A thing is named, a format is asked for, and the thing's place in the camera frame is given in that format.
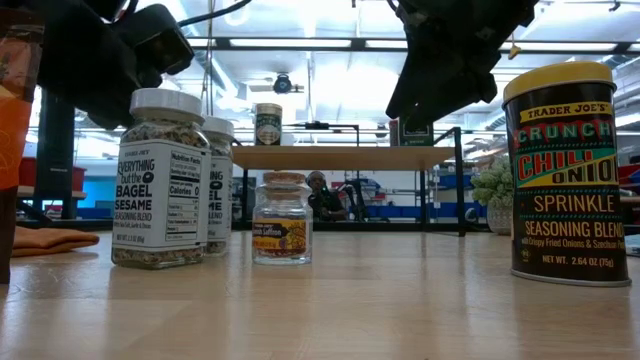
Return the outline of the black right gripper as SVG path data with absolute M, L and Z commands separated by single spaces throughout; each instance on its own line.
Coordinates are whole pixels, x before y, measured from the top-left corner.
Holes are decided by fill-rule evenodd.
M 528 26 L 539 0 L 397 0 L 407 56 L 386 115 L 415 130 L 497 95 L 493 68 L 517 27 Z

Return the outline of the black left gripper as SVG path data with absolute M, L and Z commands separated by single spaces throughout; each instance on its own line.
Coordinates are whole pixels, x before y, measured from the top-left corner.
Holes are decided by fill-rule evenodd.
M 97 125 L 133 124 L 132 93 L 191 65 L 194 51 L 166 6 L 153 4 L 107 24 L 94 5 L 114 0 L 37 0 L 45 21 L 37 84 Z

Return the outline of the dark green spice tin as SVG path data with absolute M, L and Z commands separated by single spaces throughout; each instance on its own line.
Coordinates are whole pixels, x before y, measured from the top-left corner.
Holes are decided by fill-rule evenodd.
M 398 119 L 398 143 L 400 146 L 432 146 L 434 144 L 433 125 L 426 124 L 415 130 L 408 130 L 406 118 Z

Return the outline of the orange taco mix packet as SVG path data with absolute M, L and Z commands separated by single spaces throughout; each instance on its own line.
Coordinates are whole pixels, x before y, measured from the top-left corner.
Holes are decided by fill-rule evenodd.
M 44 21 L 0 2 L 0 285 L 10 282 L 19 167 L 41 60 Z

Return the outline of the bagel sesame seasoning jar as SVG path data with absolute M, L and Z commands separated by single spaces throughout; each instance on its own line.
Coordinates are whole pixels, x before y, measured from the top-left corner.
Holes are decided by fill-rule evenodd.
M 206 254 L 227 252 L 232 225 L 234 125 L 225 119 L 206 116 L 203 125 L 211 147 L 210 192 Z
M 180 91 L 133 92 L 121 136 L 111 260 L 164 269 L 200 263 L 207 241 L 211 146 L 201 100 Z

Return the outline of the chili onion can yellow lid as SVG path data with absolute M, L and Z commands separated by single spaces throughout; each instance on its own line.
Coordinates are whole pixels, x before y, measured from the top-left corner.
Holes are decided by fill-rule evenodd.
M 504 89 L 513 177 L 513 275 L 626 287 L 624 215 L 609 67 L 536 68 Z

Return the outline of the dark spice jar gold lid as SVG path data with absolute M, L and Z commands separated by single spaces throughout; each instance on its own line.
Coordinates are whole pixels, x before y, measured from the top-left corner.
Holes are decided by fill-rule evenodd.
M 255 111 L 255 145 L 279 146 L 282 135 L 282 112 L 278 104 L 259 103 Z

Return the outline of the small saffron jar cork lid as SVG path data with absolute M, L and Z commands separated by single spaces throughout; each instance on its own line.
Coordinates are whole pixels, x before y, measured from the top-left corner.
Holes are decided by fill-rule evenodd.
M 314 220 L 305 176 L 295 172 L 265 172 L 255 195 L 253 261 L 262 265 L 310 263 Z

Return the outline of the wooden shelf black legs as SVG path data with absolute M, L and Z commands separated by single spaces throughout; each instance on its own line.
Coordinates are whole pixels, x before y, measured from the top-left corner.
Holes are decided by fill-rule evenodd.
M 342 222 L 321 223 L 317 231 L 330 232 L 449 232 L 463 237 L 469 231 L 465 220 L 462 130 L 453 127 L 434 142 L 447 138 L 452 147 L 322 147 L 322 146 L 235 146 L 234 162 L 248 181 L 250 170 L 356 170 L 356 171 L 416 171 L 420 175 L 419 220 L 414 223 Z M 456 223 L 432 224 L 427 220 L 426 172 L 448 160 L 455 160 Z

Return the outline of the potted green succulent plant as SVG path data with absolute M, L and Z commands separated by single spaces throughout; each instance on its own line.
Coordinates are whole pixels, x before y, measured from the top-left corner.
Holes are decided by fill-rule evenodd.
M 472 197 L 487 207 L 489 229 L 498 235 L 510 236 L 513 215 L 513 175 L 508 156 L 492 163 L 471 178 Z

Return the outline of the red storage bin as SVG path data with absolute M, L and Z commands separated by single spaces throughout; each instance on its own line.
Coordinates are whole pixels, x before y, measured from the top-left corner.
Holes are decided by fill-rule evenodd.
M 19 185 L 34 187 L 36 182 L 37 160 L 35 157 L 23 157 L 19 166 Z M 73 167 L 72 190 L 83 191 L 86 169 Z

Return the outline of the person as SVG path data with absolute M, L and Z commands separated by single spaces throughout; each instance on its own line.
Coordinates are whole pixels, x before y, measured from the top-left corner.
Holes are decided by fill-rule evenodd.
M 307 185 L 311 189 L 308 203 L 316 221 L 336 222 L 347 219 L 346 209 L 338 196 L 327 187 L 325 175 L 321 171 L 312 171 L 307 177 Z

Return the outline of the folded orange cloth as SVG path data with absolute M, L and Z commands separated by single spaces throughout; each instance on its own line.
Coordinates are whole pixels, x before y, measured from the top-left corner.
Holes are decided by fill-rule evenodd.
M 70 252 L 99 243 L 98 235 L 72 229 L 17 227 L 12 257 L 30 257 Z

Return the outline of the black metal table frame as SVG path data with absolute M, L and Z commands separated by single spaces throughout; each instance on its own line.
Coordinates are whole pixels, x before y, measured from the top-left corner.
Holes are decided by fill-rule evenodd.
M 527 40 L 516 39 L 522 48 L 518 56 L 597 56 L 604 63 L 617 60 L 627 63 L 640 57 L 640 38 L 634 41 L 604 40 Z M 408 45 L 401 38 L 337 38 L 337 37 L 190 37 L 188 44 L 195 52 L 193 63 L 202 68 L 204 78 L 196 81 L 194 77 L 181 76 L 174 82 L 177 88 L 186 91 L 190 86 L 204 85 L 221 93 L 223 102 L 229 100 L 232 107 L 240 112 L 249 110 L 248 101 L 243 93 L 248 87 L 236 84 L 212 60 L 206 58 L 206 52 L 237 52 L 242 61 L 255 60 L 260 53 L 271 57 L 279 53 L 288 53 L 285 60 L 274 60 L 267 66 L 273 74 L 288 73 L 293 68 L 289 63 L 293 56 L 315 53 L 357 53 L 395 54 L 407 53 Z M 508 59 L 510 39 L 500 48 L 501 58 Z M 41 199 L 57 199 L 63 202 L 63 218 L 71 226 L 78 225 L 76 207 L 79 199 L 86 196 L 72 190 L 72 174 L 76 155 L 75 141 L 82 135 L 79 126 L 68 114 L 63 112 L 69 107 L 55 102 L 43 104 L 40 112 L 38 134 L 29 134 L 27 144 L 35 150 L 37 160 L 34 196 Z

